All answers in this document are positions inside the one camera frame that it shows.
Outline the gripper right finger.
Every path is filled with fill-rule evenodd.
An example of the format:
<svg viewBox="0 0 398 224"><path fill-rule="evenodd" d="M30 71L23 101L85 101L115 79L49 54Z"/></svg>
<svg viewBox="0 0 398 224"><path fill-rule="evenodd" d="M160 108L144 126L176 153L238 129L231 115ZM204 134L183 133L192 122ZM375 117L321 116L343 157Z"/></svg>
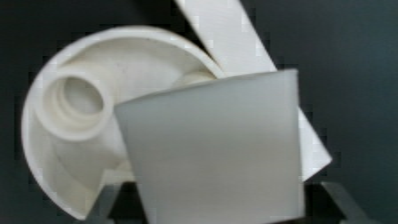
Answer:
<svg viewBox="0 0 398 224"><path fill-rule="evenodd" d="M305 185L305 224L376 224L335 182Z"/></svg>

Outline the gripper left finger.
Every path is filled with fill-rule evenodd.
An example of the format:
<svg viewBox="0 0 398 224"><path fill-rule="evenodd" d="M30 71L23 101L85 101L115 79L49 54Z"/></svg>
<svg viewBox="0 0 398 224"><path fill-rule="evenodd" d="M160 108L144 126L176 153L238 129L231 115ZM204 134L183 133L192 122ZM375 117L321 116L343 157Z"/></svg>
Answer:
<svg viewBox="0 0 398 224"><path fill-rule="evenodd" d="M72 224L142 224L142 202L133 182L103 187L87 218Z"/></svg>

